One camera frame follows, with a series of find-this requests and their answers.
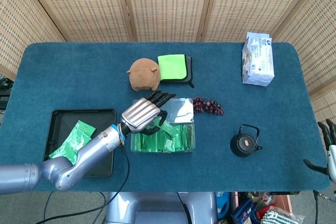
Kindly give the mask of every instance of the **floor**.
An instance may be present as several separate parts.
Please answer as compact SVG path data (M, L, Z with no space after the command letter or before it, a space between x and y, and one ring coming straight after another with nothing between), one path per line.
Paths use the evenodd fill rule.
M3 120L3 115L0 114L0 125ZM327 190L321 192L334 198L333 192L336 190L336 185L332 184ZM12 195L0 195L0 223L26 223L34 224L43 219L44 206L50 192L28 192ZM312 224L315 221L315 202L311 191L301 192L299 195L290 197L293 213L306 216L304 224ZM53 193L48 208L46 210L46 218L69 214L88 210L103 204L103 196L97 192L76 192L76 193ZM87 224L93 223L98 211L85 215L69 217L66 219L52 220L50 224ZM167 213L153 214L152 217L160 220L152 223L175 223L174 219L179 216L170 216L167 222ZM105 210L98 217L96 222L101 224L105 216ZM148 223L145 221L150 217L149 213L139 215L136 224ZM334 224L336 223L336 203L329 200L319 198L319 224Z

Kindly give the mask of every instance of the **table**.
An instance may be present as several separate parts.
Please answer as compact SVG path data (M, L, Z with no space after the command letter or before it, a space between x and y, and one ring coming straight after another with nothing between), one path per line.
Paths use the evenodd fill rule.
M242 84L243 43L228 42L45 42L28 46L0 129L0 164L38 163L43 158L55 109L115 108L117 118L135 92L127 70L138 58L164 54L193 57L192 89L161 84L179 98L196 96L222 104L224 116L195 115L193 153L143 154L130 151L131 173L123 191L298 191L324 189L328 177L308 169L327 163L294 47L273 43L275 78L268 87ZM256 125L263 150L235 156L229 141L242 123ZM126 174L115 151L111 177L84 178L75 190L115 191ZM55 190L47 181L36 190Z

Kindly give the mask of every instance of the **green microfiber towel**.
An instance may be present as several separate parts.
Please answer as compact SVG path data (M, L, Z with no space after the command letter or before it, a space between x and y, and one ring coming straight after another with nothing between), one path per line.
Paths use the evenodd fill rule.
M62 145L49 157L66 157L74 165L77 161L77 152L91 140L95 130L96 128L91 125L78 121Z
M158 56L161 80L184 80L187 78L185 55Z

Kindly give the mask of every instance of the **black cable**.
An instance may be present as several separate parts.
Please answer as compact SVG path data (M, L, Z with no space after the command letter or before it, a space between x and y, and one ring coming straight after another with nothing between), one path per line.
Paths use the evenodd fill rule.
M50 198L51 198L51 196L52 196L53 193L54 193L54 192L52 191L52 192L49 194L48 199L47 199L47 202L46 202L46 204L45 204L45 206L44 206L44 210L43 210L43 220L46 219L47 206L48 206L49 200L50 200Z
M105 204L105 203L106 203L106 197L105 197L105 195L104 195L101 191L100 191L99 193L103 196L103 198L104 198L104 204ZM96 223L96 221L97 221L97 219L99 218L101 212L103 212L103 208L100 209L99 213L97 214L97 216L96 216L95 219L93 220L93 223L92 223L92 224L95 224L95 223Z
M316 209L315 224L317 224L317 221L318 221L318 218L319 218L318 192L314 190L313 193L314 193L315 209Z
M122 152L123 152L123 154L124 154L124 156L126 158L126 161L127 161L127 167L128 167L127 168L127 175L126 175L126 178L125 178L124 182L122 183L121 187L119 188L119 190L115 193L115 195L113 195L113 197L109 201L107 201L105 204L101 205L100 207L96 207L96 208L93 208L93 209L90 209L90 210L86 210L86 211L82 211L82 212L75 212L73 214L68 214L68 215L54 216L54 217L48 218L46 220L39 221L39 222L37 222L35 224L42 224L42 223L46 223L47 221L55 220L55 219L59 219L59 218L66 218L66 217L71 217L71 216L84 215L84 214L87 214L89 212L94 212L94 211L97 211L99 209L102 209L105 206L107 206L109 203L111 203L114 200L114 198L116 198L116 196L118 195L118 193L122 190L122 188L126 184L126 182L128 180L128 177L130 175L130 160L129 160L128 156L127 156L127 153L126 153L124 147L120 146L120 148L121 148L121 150L122 150Z
M177 191L176 193L177 193L178 198L180 199L180 202L182 203L184 212L187 215L188 224L193 224L193 222L191 221L191 216L190 216L190 212L189 212L189 209L188 209L187 205L185 203L183 203L183 201L182 201L182 199L180 197L179 192Z

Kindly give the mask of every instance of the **white package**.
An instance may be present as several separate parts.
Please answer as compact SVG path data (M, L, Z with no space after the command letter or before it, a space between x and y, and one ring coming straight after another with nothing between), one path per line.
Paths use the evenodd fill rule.
M274 78L272 38L269 34L247 33L243 47L242 80L266 87Z

